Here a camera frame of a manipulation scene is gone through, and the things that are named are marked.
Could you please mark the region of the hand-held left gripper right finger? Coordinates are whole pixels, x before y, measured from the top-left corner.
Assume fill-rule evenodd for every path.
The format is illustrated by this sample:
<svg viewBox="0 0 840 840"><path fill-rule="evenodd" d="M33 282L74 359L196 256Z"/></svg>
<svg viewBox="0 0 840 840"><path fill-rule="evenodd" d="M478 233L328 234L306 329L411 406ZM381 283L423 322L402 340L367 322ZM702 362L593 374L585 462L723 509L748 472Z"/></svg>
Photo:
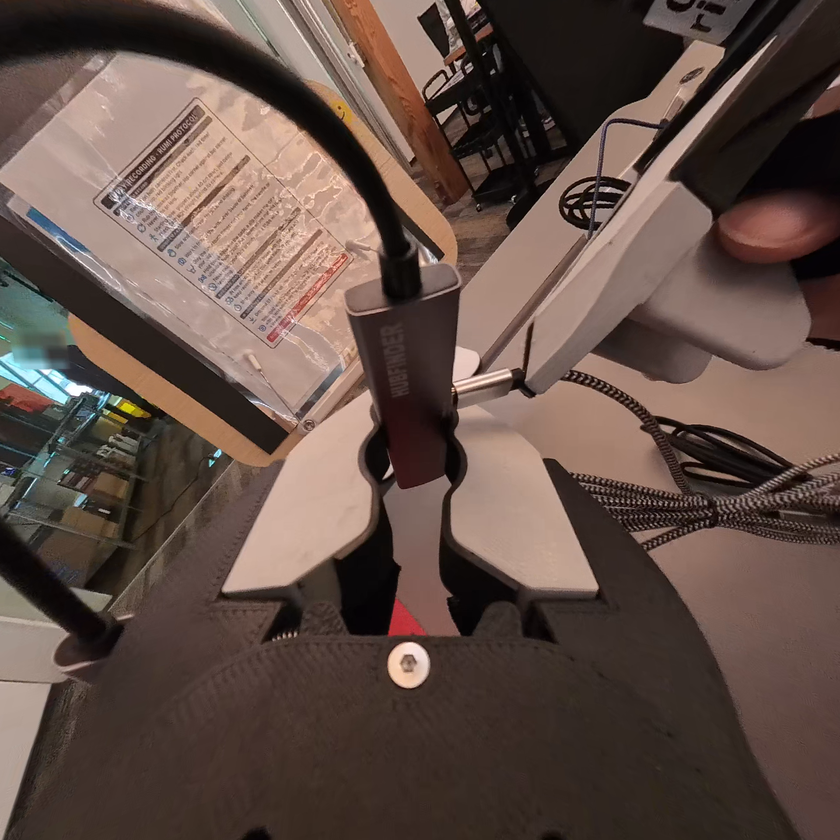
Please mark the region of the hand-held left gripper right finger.
<svg viewBox="0 0 840 840"><path fill-rule="evenodd" d="M538 450L487 410L457 410L448 439L438 569L463 636L502 602L590 602L599 584Z"/></svg>

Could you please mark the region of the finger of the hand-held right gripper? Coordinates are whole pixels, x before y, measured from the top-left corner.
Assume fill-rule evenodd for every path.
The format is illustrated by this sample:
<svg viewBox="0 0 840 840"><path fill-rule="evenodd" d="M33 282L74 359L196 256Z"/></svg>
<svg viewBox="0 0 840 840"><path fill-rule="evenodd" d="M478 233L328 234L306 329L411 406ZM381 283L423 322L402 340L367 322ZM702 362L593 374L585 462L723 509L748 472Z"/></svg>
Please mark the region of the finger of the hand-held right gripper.
<svg viewBox="0 0 840 840"><path fill-rule="evenodd" d="M526 388L548 391L588 354L670 384L714 359L786 364L812 326L792 269L730 257L711 226L683 185L637 184L535 313Z"/></svg>
<svg viewBox="0 0 840 840"><path fill-rule="evenodd" d="M509 322L506 328L502 331L499 338L489 347L480 357L479 368L481 370L488 370L490 366L496 362L502 351L517 336L520 330L525 327L535 312L539 309L546 298L553 292L553 290L560 284L565 273L572 267L574 262L578 259L580 253L587 243L586 236L580 236L572 245L570 250L562 258L560 263L552 270L549 277L542 282L542 284L533 292L531 297L524 303L519 312Z"/></svg>

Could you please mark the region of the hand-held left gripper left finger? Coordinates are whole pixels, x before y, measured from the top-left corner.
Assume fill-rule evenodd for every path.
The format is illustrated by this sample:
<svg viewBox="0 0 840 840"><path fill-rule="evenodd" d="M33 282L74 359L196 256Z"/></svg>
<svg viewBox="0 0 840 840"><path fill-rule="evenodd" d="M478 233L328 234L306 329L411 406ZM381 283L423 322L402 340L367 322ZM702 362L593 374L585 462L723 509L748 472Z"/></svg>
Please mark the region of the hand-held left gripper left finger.
<svg viewBox="0 0 840 840"><path fill-rule="evenodd" d="M285 459L222 594L279 606L268 636L297 636L319 603L350 634L387 635L401 572L383 500L390 469L371 395L362 394Z"/></svg>

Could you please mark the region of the person's right hand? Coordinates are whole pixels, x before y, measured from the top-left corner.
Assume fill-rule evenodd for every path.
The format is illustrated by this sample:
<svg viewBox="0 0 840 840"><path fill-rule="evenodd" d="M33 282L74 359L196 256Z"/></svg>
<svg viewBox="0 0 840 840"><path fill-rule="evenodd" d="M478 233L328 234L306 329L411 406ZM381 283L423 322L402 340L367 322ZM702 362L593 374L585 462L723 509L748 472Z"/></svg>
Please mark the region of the person's right hand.
<svg viewBox="0 0 840 840"><path fill-rule="evenodd" d="M717 221L717 238L724 250L754 265L805 257L838 237L838 196L817 191L783 190L753 196Z"/></svg>

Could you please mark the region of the rounded wooden sign board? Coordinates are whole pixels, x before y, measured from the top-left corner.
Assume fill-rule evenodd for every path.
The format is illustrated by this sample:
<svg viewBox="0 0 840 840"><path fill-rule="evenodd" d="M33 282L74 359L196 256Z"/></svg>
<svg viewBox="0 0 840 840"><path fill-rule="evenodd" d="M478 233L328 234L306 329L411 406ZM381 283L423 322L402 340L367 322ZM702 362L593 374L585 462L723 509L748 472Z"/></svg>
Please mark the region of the rounded wooden sign board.
<svg viewBox="0 0 840 840"><path fill-rule="evenodd" d="M309 81L308 85L324 101L333 97L340 98L319 82ZM414 224L420 231L416 237L421 239L426 236L432 242L428 249L441 250L441 261L454 266L458 247L448 220L361 119L353 114L351 126L346 126L371 157L395 203L403 215L407 216L404 227L409 228L410 224ZM81 351L91 361L107 372L114 373L118 379L125 380L127 384L139 385L143 396L149 396L155 405L173 415L179 423L207 441L220 445L236 460L251 466L267 466L291 450L292 444L278 444L266 453L256 444L247 443L245 435L235 430L234 425L193 397L193 392L198 391L196 374L187 375L186 391L170 382L169 374L175 366L175 352L164 350L163 339L151 340L151 349L161 350L164 354L161 363L163 374L160 374L140 361L139 351L130 350L129 339L123 337L121 328L114 330L117 339L111 341L73 313L69 315L69 327Z"/></svg>

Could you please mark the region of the storage shelves with boxes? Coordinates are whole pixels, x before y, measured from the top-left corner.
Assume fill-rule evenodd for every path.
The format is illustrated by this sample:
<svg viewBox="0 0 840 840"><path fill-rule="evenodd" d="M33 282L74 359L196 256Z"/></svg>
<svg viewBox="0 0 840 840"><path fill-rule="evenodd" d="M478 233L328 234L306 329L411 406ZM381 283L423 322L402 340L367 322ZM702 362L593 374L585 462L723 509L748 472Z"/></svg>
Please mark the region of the storage shelves with boxes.
<svg viewBox="0 0 840 840"><path fill-rule="evenodd" d="M114 396L2 385L2 519L69 585L120 593L233 463Z"/></svg>

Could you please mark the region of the instruction sheet in clear holder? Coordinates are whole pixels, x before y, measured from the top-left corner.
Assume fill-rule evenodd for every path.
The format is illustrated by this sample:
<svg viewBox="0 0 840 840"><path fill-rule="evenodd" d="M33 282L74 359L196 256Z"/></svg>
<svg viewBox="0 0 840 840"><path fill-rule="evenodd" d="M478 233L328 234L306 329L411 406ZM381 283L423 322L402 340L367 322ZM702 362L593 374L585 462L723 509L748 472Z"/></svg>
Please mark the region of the instruction sheet in clear holder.
<svg viewBox="0 0 840 840"><path fill-rule="evenodd" d="M358 373L348 289L380 278L338 166L197 70L92 60L3 147L7 206L115 298L296 426Z"/></svg>

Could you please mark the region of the wooden post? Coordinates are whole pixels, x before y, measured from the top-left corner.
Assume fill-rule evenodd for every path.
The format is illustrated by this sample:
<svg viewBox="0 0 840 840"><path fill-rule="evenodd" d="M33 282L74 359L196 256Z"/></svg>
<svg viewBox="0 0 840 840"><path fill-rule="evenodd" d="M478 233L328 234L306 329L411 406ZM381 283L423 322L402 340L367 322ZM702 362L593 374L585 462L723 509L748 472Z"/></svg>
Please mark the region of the wooden post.
<svg viewBox="0 0 840 840"><path fill-rule="evenodd" d="M330 6L360 51L364 72L414 152L444 206L469 191L466 175L427 110L403 58L371 1L331 1Z"/></svg>

